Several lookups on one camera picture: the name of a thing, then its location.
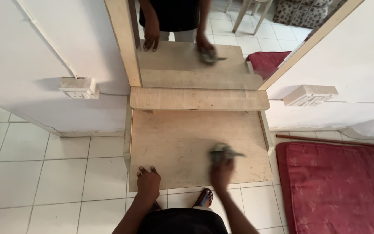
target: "person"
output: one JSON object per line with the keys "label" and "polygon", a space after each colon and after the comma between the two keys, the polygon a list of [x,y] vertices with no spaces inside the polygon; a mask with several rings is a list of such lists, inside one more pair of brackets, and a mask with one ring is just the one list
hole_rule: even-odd
{"label": "person", "polygon": [[[213,194],[205,189],[193,208],[161,209],[156,199],[161,177],[155,167],[151,172],[139,167],[138,194],[112,234],[227,234],[221,217],[210,206]],[[223,158],[212,166],[211,184],[226,211],[232,234],[258,234],[231,199],[226,188],[234,170],[234,161]]]}
{"label": "person", "polygon": [[194,43],[197,47],[214,50],[205,35],[211,0],[139,0],[139,24],[144,28],[143,48],[153,51],[160,40],[168,41],[174,32],[175,41]]}

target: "wooden stick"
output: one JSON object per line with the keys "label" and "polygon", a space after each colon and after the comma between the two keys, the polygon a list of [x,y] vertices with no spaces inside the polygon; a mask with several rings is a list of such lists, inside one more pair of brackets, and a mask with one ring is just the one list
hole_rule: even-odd
{"label": "wooden stick", "polygon": [[329,140],[329,139],[318,139],[318,138],[303,137],[303,136],[288,136],[288,135],[276,134],[276,137],[279,137],[279,138],[288,138],[288,139],[296,139],[296,140],[322,141],[322,142],[330,142],[330,143],[350,144],[350,145],[374,146],[374,144],[362,143],[362,142],[339,141],[339,140]]}

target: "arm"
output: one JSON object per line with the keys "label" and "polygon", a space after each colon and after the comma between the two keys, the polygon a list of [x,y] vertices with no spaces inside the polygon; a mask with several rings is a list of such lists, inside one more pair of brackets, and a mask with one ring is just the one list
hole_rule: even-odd
{"label": "arm", "polygon": [[258,231],[249,223],[226,190],[233,169],[233,160],[224,158],[219,166],[212,167],[210,173],[211,184],[226,211],[232,234],[258,234]]}
{"label": "arm", "polygon": [[156,51],[160,40],[160,23],[157,13],[151,5],[150,0],[139,0],[139,4],[145,16],[145,42],[143,48],[145,51],[148,51],[154,44],[153,51]]}
{"label": "arm", "polygon": [[112,234],[135,234],[148,211],[160,195],[159,187],[161,177],[157,170],[151,166],[151,172],[140,167],[138,176],[138,194],[132,205]]}
{"label": "arm", "polygon": [[207,16],[209,15],[210,5],[211,0],[200,0],[200,21],[196,36],[197,48],[199,49],[205,48],[206,50],[214,50],[213,46],[209,43],[205,35]]}

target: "black shirt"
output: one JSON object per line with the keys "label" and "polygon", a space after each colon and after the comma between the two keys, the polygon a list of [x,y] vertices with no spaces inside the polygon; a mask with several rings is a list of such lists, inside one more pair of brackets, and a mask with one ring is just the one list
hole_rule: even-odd
{"label": "black shirt", "polygon": [[174,208],[145,216],[137,234],[227,234],[221,217],[211,211]]}
{"label": "black shirt", "polygon": [[[150,0],[157,13],[160,31],[181,32],[199,26],[199,0]],[[145,16],[139,11],[139,24],[145,28]]]}

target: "mattress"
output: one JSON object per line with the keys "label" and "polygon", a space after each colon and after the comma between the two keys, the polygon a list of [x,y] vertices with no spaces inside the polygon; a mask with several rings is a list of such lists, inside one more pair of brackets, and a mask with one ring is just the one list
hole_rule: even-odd
{"label": "mattress", "polygon": [[374,234],[374,147],[276,146],[290,234]]}

